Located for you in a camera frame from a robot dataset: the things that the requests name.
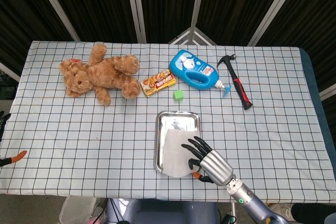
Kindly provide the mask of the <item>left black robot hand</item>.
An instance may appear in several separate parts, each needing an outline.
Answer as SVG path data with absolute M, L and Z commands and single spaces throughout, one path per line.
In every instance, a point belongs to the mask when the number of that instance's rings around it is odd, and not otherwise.
M 5 115 L 4 111 L 0 111 L 0 142 L 2 141 L 6 122 L 10 118 L 10 116 L 10 113 Z M 26 154 L 27 151 L 24 150 L 14 157 L 0 158 L 0 167 L 18 162 L 19 160 L 23 159 Z

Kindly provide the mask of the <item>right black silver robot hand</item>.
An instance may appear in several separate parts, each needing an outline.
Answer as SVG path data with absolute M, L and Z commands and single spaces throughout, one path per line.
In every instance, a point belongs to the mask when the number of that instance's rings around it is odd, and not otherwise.
M 213 183 L 218 186 L 226 186 L 234 177 L 233 168 L 221 156 L 219 152 L 213 150 L 202 138 L 194 136 L 187 139 L 189 144 L 181 146 L 191 152 L 196 159 L 190 158 L 188 166 L 190 169 L 198 167 L 202 169 L 206 176 L 199 172 L 194 172 L 194 177 L 202 182 Z

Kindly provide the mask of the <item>white cloth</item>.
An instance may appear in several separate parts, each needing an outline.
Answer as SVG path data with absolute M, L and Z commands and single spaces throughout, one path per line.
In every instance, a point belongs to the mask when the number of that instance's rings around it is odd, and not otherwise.
M 163 173 L 175 178 L 187 176 L 199 170 L 198 166 L 189 168 L 188 160 L 196 157 L 182 144 L 189 144 L 188 138 L 199 136 L 199 131 L 168 129 L 163 148 Z

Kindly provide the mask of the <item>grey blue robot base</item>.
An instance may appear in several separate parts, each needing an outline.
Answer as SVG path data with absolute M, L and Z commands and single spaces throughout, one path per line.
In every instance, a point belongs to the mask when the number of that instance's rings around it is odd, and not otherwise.
M 219 224 L 217 203 L 110 198 L 106 224 Z

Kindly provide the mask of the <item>shiny metal tray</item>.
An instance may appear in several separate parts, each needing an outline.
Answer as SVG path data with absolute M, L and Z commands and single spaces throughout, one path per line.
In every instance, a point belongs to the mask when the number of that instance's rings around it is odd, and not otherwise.
M 198 114 L 186 111 L 162 111 L 156 117 L 154 140 L 154 167 L 163 173 L 163 148 L 168 129 L 199 131 L 201 120 Z

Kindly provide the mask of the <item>white black grid tablecloth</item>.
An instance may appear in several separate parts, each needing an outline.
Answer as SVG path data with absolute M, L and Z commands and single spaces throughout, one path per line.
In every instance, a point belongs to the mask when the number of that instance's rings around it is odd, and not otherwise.
M 87 61 L 93 43 L 35 41 L 27 54 L 0 157 L 26 150 L 0 168 L 0 194 L 231 200 L 224 188 L 154 168 L 155 121 L 162 111 L 191 111 L 203 139 L 266 202 L 336 203 L 336 180 L 296 47 L 186 46 L 215 66 L 233 68 L 253 106 L 232 90 L 196 90 L 183 81 L 125 100 L 111 90 L 101 105 L 93 91 L 68 97 L 61 61 Z M 173 93 L 182 90 L 184 99 Z

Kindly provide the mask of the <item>black red claw hammer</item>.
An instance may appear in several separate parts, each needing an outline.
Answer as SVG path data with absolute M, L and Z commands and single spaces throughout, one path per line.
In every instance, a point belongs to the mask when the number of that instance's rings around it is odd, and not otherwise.
M 221 64 L 224 63 L 231 75 L 231 78 L 233 80 L 233 84 L 235 86 L 235 89 L 241 99 L 243 108 L 245 110 L 248 110 L 249 108 L 251 108 L 253 106 L 253 104 L 250 102 L 250 100 L 248 99 L 246 92 L 242 86 L 241 81 L 239 80 L 238 76 L 235 74 L 234 69 L 232 67 L 231 61 L 236 59 L 236 55 L 225 55 L 223 57 L 220 58 L 219 62 L 217 63 L 217 67 Z

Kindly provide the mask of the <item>white shoe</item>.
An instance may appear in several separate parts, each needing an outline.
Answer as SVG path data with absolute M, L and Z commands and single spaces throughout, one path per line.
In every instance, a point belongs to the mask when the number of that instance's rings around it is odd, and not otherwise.
M 294 204 L 273 204 L 270 209 L 288 221 L 294 221 L 295 219 L 291 212 L 293 206 Z

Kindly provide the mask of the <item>yellow red snack box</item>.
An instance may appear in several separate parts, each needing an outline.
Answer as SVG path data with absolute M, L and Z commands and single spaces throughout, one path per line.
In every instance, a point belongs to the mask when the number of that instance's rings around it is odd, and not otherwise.
M 140 82 L 142 91 L 147 97 L 175 84 L 176 78 L 169 69 L 165 69 L 164 71 Z

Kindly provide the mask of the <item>blue detergent bottle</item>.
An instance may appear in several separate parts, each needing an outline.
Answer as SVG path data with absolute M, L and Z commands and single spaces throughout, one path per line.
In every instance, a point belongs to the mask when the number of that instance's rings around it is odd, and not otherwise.
M 198 90 L 210 88 L 224 89 L 223 98 L 230 93 L 232 86 L 225 86 L 219 79 L 217 70 L 200 60 L 187 50 L 180 50 L 170 61 L 169 69 L 176 77 Z

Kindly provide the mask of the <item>clear plastic container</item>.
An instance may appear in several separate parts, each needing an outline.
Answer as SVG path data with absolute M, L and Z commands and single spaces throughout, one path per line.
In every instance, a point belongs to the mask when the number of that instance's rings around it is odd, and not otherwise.
M 86 224 L 93 212 L 95 203 L 96 198 L 94 197 L 67 197 L 59 215 L 59 223 Z

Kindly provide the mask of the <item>brown plush teddy bear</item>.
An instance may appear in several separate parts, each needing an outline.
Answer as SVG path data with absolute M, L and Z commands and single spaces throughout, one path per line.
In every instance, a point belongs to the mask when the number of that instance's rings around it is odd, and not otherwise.
M 76 98 L 90 90 L 102 105 L 110 105 L 110 89 L 120 89 L 126 99 L 135 99 L 141 92 L 139 81 L 133 76 L 140 69 L 135 55 L 106 58 L 107 47 L 96 44 L 87 63 L 79 59 L 66 59 L 59 65 L 66 86 L 66 94 Z

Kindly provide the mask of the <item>blue table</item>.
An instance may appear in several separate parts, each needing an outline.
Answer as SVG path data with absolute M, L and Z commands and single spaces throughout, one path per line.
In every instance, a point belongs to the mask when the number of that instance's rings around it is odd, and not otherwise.
M 326 146 L 326 150 L 327 150 L 327 153 L 328 153 L 331 165 L 332 165 L 334 177 L 336 178 L 336 149 L 334 147 L 332 134 L 330 132 L 327 118 L 325 116 L 325 112 L 324 112 L 322 102 L 320 99 L 320 94 L 318 91 L 318 86 L 317 86 L 316 78 L 314 75 L 313 66 L 312 66 L 308 53 L 302 48 L 299 48 L 299 52 L 300 52 L 303 72 L 305 75 L 305 79 L 307 82 L 311 100 L 312 100 L 315 112 L 317 114 L 317 117 L 318 117 L 321 133 L 322 133 L 323 140 Z

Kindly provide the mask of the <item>dark folding partition screen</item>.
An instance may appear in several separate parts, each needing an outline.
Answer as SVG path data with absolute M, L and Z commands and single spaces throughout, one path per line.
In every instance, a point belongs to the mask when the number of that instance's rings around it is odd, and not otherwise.
M 164 43 L 191 26 L 195 0 L 141 0 L 145 38 Z M 196 27 L 245 46 L 275 0 L 201 0 Z M 21 74 L 34 40 L 136 42 L 131 0 L 0 0 L 0 63 Z M 320 91 L 336 84 L 336 0 L 285 0 L 258 46 L 298 46 Z

